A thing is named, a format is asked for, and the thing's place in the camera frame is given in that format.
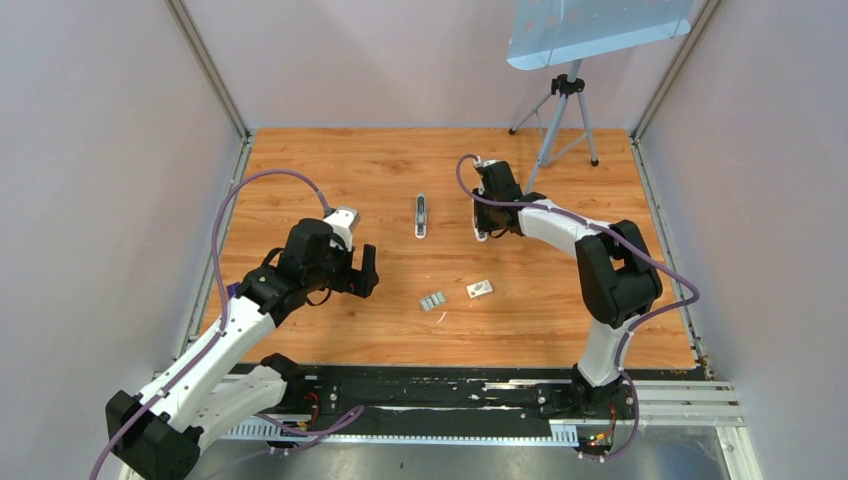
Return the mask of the white staple box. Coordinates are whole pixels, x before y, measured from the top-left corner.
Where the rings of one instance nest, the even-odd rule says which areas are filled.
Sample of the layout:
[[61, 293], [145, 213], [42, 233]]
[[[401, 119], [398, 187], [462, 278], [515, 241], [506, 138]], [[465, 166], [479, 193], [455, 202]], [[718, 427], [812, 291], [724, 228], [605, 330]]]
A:
[[466, 286], [466, 293], [470, 299], [477, 299], [493, 292], [494, 288], [489, 280], [482, 280]]

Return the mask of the grey staple strips tray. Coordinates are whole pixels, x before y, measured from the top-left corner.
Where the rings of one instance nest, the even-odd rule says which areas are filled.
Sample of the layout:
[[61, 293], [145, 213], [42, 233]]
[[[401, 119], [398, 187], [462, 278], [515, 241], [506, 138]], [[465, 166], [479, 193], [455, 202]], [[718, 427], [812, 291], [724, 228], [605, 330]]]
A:
[[444, 293], [439, 291], [422, 298], [419, 301], [419, 305], [423, 312], [428, 312], [444, 305], [446, 301], [447, 298]]

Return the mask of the grey white stapler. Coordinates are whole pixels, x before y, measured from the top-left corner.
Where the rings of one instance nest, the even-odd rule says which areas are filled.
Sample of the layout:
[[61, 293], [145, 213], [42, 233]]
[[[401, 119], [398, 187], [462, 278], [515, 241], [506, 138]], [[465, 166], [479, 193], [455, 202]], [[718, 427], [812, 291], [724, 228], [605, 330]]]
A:
[[424, 239], [427, 235], [427, 200], [423, 193], [416, 196], [415, 237]]

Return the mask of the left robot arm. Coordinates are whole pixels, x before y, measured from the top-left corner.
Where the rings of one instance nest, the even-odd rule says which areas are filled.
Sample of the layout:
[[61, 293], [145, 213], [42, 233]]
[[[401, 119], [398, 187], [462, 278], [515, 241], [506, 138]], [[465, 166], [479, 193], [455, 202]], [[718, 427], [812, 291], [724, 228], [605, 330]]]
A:
[[164, 373], [136, 394], [117, 392], [105, 408], [112, 453], [144, 479], [184, 479], [202, 453], [242, 421], [275, 407], [304, 406], [305, 374], [281, 354], [217, 386], [254, 345], [310, 304], [310, 294], [372, 294], [379, 282], [377, 249], [364, 245], [362, 264], [354, 267], [357, 222], [343, 209], [300, 220], [285, 245], [270, 250], [224, 297], [216, 322]]

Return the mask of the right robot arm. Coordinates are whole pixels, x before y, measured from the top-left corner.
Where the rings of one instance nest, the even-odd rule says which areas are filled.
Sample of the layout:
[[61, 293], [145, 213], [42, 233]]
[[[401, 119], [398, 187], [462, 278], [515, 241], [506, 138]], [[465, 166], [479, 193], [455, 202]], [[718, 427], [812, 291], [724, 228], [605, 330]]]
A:
[[471, 190], [473, 228], [485, 241], [506, 233], [539, 240], [575, 260], [580, 294], [591, 317], [589, 337], [574, 369], [573, 393], [591, 398], [621, 380], [627, 327], [663, 293], [639, 227], [630, 220], [597, 222], [568, 213], [546, 196], [525, 193], [510, 165], [473, 159], [481, 184]]

